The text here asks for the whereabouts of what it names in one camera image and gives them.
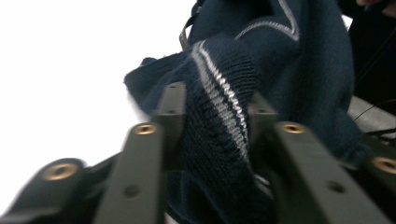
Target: knit sweater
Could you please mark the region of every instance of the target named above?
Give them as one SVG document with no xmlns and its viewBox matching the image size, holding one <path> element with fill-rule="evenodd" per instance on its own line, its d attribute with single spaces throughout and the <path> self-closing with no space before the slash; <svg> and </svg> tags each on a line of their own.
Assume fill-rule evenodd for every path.
<svg viewBox="0 0 396 224">
<path fill-rule="evenodd" d="M 186 83 L 184 171 L 168 175 L 169 213 L 179 223 L 274 223 L 248 157 L 255 91 L 335 157 L 357 164 L 370 152 L 347 115 L 354 71 L 341 14 L 329 0 L 205 0 L 192 13 L 198 8 L 188 49 L 147 58 L 124 80 L 148 114 L 166 85 Z"/>
</svg>

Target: sweater sleeve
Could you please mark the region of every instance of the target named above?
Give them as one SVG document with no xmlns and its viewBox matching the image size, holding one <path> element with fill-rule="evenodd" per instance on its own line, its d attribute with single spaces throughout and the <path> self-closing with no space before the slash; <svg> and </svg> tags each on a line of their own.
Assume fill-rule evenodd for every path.
<svg viewBox="0 0 396 224">
<path fill-rule="evenodd" d="M 273 205 L 248 160 L 247 107 L 258 72 L 244 44 L 226 35 L 151 62 L 125 78 L 148 114 L 163 87 L 184 81 L 184 171 L 168 178 L 168 202 L 185 223 L 271 223 Z"/>
</svg>

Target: white background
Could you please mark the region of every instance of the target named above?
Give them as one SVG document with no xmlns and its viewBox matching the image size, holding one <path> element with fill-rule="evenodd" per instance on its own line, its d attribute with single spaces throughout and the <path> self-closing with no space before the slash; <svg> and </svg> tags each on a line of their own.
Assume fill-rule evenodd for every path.
<svg viewBox="0 0 396 224">
<path fill-rule="evenodd" d="M 121 150 L 142 120 L 123 78 L 180 51 L 193 3 L 0 1 L 0 214 L 47 163 Z"/>
</svg>

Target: fabric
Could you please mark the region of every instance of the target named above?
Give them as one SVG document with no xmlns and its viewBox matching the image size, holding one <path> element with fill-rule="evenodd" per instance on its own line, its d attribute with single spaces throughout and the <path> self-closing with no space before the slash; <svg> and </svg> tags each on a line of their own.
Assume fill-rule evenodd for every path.
<svg viewBox="0 0 396 224">
<path fill-rule="evenodd" d="M 163 88 L 184 81 L 186 126 L 168 175 L 170 215 L 179 223 L 275 223 L 265 180 L 248 158 L 248 102 L 259 91 L 281 120 L 310 127 L 337 158 L 358 164 L 370 149 L 347 115 L 353 64 L 334 1 L 205 0 L 190 47 L 147 58 L 124 80 L 151 114 Z"/>
</svg>

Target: gold-colored grommet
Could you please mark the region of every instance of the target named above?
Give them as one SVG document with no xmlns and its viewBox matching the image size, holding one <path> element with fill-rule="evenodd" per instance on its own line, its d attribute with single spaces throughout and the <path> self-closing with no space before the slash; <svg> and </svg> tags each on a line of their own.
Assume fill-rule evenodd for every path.
<svg viewBox="0 0 396 224">
<path fill-rule="evenodd" d="M 155 133 L 156 131 L 157 131 L 157 128 L 151 124 L 143 124 L 143 125 L 137 126 L 134 129 L 134 132 L 137 134 L 151 134 L 151 133 Z"/>
<path fill-rule="evenodd" d="M 287 133 L 303 133 L 304 128 L 296 124 L 286 124 L 283 126 L 283 130 Z"/>
<path fill-rule="evenodd" d="M 73 175 L 78 170 L 78 167 L 74 163 L 64 163 L 51 166 L 44 174 L 45 180 L 61 180 Z"/>
<path fill-rule="evenodd" d="M 396 175 L 396 160 L 385 157 L 375 157 L 372 163 L 376 168 L 386 173 Z"/>
</svg>

